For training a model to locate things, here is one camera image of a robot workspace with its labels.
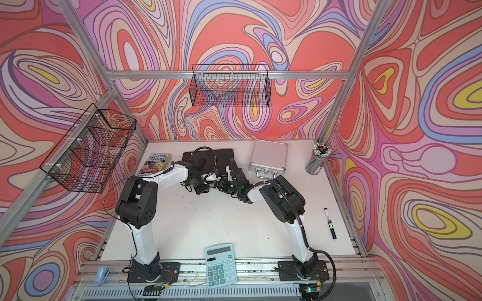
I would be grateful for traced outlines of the black poker set case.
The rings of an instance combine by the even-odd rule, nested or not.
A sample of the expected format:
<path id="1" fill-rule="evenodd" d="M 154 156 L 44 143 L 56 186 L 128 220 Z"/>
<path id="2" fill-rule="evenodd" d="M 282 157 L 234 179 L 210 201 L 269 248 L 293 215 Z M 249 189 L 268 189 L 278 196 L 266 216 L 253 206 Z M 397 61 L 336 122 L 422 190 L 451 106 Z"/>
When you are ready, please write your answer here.
<path id="1" fill-rule="evenodd" d="M 228 174 L 226 168 L 229 168 L 231 159 L 234 158 L 233 149 L 215 149 L 200 150 L 192 157 L 191 152 L 185 152 L 182 156 L 182 161 L 193 161 L 202 167 L 200 172 L 202 175 L 218 171 L 219 176 L 226 176 Z"/>

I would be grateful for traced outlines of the silver poker set case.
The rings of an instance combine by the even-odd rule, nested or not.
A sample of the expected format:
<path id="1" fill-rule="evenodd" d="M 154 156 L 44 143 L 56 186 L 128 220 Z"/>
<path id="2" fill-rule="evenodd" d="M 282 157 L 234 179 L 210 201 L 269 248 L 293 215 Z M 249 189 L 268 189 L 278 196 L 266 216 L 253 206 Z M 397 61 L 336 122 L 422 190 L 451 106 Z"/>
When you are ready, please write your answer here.
<path id="1" fill-rule="evenodd" d="M 262 179 L 283 176 L 286 173 L 287 153 L 286 143 L 256 140 L 249 161 L 249 171 Z"/>

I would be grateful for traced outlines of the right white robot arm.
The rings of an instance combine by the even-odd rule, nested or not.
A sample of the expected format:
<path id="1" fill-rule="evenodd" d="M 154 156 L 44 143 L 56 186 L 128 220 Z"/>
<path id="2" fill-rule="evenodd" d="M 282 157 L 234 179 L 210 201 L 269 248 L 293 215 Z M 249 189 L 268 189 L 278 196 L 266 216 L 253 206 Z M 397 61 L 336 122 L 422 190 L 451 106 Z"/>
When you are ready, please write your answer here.
<path id="1" fill-rule="evenodd" d="M 293 260 L 301 265 L 318 261 L 316 252 L 308 243 L 303 223 L 306 201 L 284 176 L 252 184 L 235 160 L 231 159 L 228 174 L 216 180 L 214 186 L 243 203 L 265 202 L 278 221 L 285 224 Z"/>

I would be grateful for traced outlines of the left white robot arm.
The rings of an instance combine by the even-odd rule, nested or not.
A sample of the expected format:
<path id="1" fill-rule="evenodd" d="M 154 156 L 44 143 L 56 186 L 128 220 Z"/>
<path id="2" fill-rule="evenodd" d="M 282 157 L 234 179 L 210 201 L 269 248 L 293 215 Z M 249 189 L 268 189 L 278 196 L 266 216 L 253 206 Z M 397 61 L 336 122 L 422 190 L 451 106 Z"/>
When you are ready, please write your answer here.
<path id="1" fill-rule="evenodd" d="M 115 213 L 133 237 L 134 261 L 150 265 L 159 255 L 153 238 L 151 222 L 156 215 L 157 197 L 173 185 L 180 184 L 197 195 L 208 193 L 210 185 L 204 180 L 204 157 L 177 161 L 162 172 L 150 176 L 131 176 L 127 179 L 115 207 Z"/>

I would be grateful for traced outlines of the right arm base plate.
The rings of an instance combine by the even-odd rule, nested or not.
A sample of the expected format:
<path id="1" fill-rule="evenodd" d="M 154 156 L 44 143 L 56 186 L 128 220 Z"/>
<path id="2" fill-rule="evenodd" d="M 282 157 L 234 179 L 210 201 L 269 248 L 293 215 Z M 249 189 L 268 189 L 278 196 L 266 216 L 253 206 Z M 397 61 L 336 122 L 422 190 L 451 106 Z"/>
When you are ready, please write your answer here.
<path id="1" fill-rule="evenodd" d="M 295 261 L 279 261 L 274 268 L 281 281 L 326 282 L 330 274 L 325 261 L 301 264 Z"/>

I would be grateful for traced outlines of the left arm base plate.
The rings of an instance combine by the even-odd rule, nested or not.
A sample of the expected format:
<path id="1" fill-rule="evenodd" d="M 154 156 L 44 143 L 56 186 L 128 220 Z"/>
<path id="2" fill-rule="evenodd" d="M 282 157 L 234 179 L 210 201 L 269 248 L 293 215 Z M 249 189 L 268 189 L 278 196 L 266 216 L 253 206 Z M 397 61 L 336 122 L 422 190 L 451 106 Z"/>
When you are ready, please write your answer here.
<path id="1" fill-rule="evenodd" d="M 128 271 L 127 283 L 165 283 L 172 284 L 178 281 L 181 263 L 162 262 L 142 265 L 132 261 Z"/>

